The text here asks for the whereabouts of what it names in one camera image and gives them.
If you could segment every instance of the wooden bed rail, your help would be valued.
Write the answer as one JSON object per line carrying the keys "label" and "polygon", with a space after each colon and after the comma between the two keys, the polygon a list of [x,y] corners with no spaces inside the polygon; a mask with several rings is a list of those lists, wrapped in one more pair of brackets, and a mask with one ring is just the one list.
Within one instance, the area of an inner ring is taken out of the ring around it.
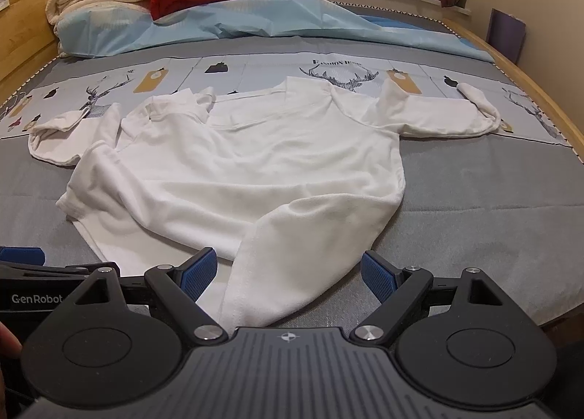
{"label": "wooden bed rail", "polygon": [[57,56],[47,18],[47,0],[10,0],[0,12],[0,105]]}
{"label": "wooden bed rail", "polygon": [[478,48],[487,51],[495,59],[495,64],[511,81],[517,84],[517,86],[523,89],[534,100],[539,108],[545,112],[547,117],[564,134],[564,137],[571,143],[580,158],[584,159],[584,135],[560,106],[533,79],[471,31],[451,20],[444,20],[444,23],[459,36],[466,38]]}

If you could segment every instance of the gray bedsheet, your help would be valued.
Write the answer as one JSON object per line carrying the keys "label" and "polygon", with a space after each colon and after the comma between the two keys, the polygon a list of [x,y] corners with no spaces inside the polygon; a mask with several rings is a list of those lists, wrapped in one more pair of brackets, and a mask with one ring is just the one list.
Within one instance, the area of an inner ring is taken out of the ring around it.
{"label": "gray bedsheet", "polygon": [[[298,51],[390,58],[509,83],[492,65],[441,53],[253,37],[60,61],[27,89],[164,56]],[[465,267],[480,267],[538,323],[584,302],[584,166],[571,149],[491,135],[402,140],[401,153],[407,188],[401,209],[376,242],[381,255],[397,266],[419,264],[435,276],[459,276]],[[0,245],[42,247],[50,265],[97,261],[54,204],[70,176],[70,169],[32,159],[25,138],[0,141]],[[351,328],[377,305],[355,270],[281,324]]]}

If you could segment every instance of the blue gripper pad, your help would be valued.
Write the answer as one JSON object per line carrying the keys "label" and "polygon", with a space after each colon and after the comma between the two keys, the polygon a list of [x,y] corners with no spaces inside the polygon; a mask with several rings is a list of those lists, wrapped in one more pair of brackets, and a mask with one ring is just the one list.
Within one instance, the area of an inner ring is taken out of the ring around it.
{"label": "blue gripper pad", "polygon": [[204,248],[174,270],[174,282],[191,300],[197,301],[217,275],[217,254]]}
{"label": "blue gripper pad", "polygon": [[367,251],[361,257],[361,277],[382,304],[402,283],[401,270],[374,251]]}
{"label": "blue gripper pad", "polygon": [[10,248],[0,246],[0,261],[28,264],[30,266],[45,265],[45,253],[41,248]]}

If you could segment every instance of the blue textured pad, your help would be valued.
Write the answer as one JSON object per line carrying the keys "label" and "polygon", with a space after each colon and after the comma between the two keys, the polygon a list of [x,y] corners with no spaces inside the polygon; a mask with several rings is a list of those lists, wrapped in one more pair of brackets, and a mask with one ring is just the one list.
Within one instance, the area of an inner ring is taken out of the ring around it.
{"label": "blue textured pad", "polygon": [[45,253],[41,248],[0,247],[0,261],[43,266],[45,264]]}
{"label": "blue textured pad", "polygon": [[180,279],[180,289],[191,300],[197,301],[207,286],[217,275],[217,254],[210,250],[183,272]]}
{"label": "blue textured pad", "polygon": [[369,254],[361,258],[361,277],[363,282],[383,304],[398,288],[393,274],[379,265]]}

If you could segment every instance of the metal screw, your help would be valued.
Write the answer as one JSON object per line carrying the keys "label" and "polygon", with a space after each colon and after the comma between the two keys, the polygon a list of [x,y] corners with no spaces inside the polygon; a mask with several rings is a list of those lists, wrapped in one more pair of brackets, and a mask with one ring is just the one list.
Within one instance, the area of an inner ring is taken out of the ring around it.
{"label": "metal screw", "polygon": [[200,340],[216,340],[223,334],[217,325],[201,325],[195,329],[195,336]]}
{"label": "metal screw", "polygon": [[355,330],[355,335],[361,340],[377,340],[383,336],[383,330],[375,325],[363,325]]}

